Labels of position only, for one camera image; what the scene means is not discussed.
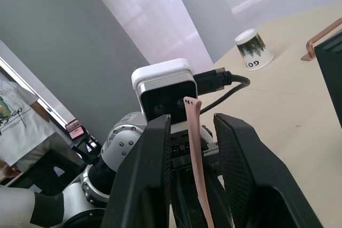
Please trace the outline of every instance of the upside-down paper cup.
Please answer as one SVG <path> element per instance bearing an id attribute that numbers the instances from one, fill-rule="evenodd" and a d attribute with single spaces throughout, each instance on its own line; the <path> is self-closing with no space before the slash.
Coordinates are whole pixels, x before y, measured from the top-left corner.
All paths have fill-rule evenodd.
<path id="1" fill-rule="evenodd" d="M 273 55 L 255 29 L 242 32 L 235 38 L 235 43 L 244 58 L 247 70 L 260 69 L 273 60 Z"/>

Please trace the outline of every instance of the beige table surface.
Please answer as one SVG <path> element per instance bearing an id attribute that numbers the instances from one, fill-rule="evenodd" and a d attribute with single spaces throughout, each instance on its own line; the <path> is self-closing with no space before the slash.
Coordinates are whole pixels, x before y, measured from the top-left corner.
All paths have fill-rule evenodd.
<path id="1" fill-rule="evenodd" d="M 340 17 L 342 3 L 260 26 L 259 34 L 275 59 L 249 72 L 238 49 L 231 49 L 214 68 L 246 76 L 251 85 L 201 116 L 212 131 L 214 113 L 252 125 L 285 162 L 324 227 L 342 227 L 342 129 L 317 60 L 300 57 L 306 42 Z M 207 106 L 226 91 L 200 100 Z"/>

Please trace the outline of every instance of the gray wall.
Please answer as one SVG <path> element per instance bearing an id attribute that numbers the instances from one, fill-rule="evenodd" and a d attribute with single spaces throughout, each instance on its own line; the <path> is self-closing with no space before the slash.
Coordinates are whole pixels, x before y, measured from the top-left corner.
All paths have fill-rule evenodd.
<path id="1" fill-rule="evenodd" d="M 139 110 L 148 63 L 101 0 L 0 0 L 0 40 L 99 140 Z"/>
<path id="2" fill-rule="evenodd" d="M 213 62 L 234 46 L 237 28 L 226 0 L 182 0 Z"/>

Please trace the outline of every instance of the black cable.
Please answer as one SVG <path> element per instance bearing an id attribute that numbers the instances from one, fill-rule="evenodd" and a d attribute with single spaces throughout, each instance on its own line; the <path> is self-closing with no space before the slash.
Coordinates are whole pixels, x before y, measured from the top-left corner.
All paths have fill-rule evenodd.
<path id="1" fill-rule="evenodd" d="M 236 87 L 232 88 L 231 90 L 229 90 L 226 94 L 224 94 L 222 97 L 220 97 L 218 100 L 216 100 L 212 104 L 209 104 L 207 107 L 201 109 L 200 114 L 203 114 L 203 113 L 207 112 L 208 110 L 214 108 L 215 106 L 222 103 L 224 100 L 226 100 L 228 97 L 230 97 L 231 95 L 233 95 L 237 91 L 239 91 L 242 88 L 245 88 L 251 84 L 251 81 L 248 78 L 242 77 L 239 75 L 232 75 L 231 74 L 230 79 L 232 82 L 239 82 L 240 84 L 237 85 Z"/>
<path id="2" fill-rule="evenodd" d="M 193 76 L 197 84 L 197 95 L 205 95 L 207 93 L 216 92 L 221 90 L 226 85 L 231 85 L 231 73 L 226 72 L 224 68 L 210 70 L 196 74 Z"/>

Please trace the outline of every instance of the metal bracket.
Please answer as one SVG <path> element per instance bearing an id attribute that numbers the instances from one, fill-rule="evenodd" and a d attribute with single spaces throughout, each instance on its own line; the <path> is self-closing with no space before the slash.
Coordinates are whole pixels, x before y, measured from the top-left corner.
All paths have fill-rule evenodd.
<path id="1" fill-rule="evenodd" d="M 338 20 L 336 20 L 334 23 L 332 23 L 331 25 L 327 26 L 327 28 L 325 28 L 324 30 L 322 30 L 321 32 L 319 32 L 316 36 L 314 36 L 313 38 L 311 38 L 307 43 L 306 43 L 306 50 L 308 51 L 308 53 L 306 55 L 304 55 L 302 58 L 300 58 L 302 61 L 311 61 L 313 59 L 316 58 L 316 54 L 314 51 L 314 44 L 320 40 L 321 38 L 323 38 L 324 36 L 326 36 L 328 33 L 332 32 L 334 29 L 336 29 L 338 26 L 340 26 L 342 24 L 342 18 L 339 18 Z M 333 36 L 335 36 L 336 34 L 342 32 L 342 29 L 339 30 L 337 33 L 335 33 Z"/>

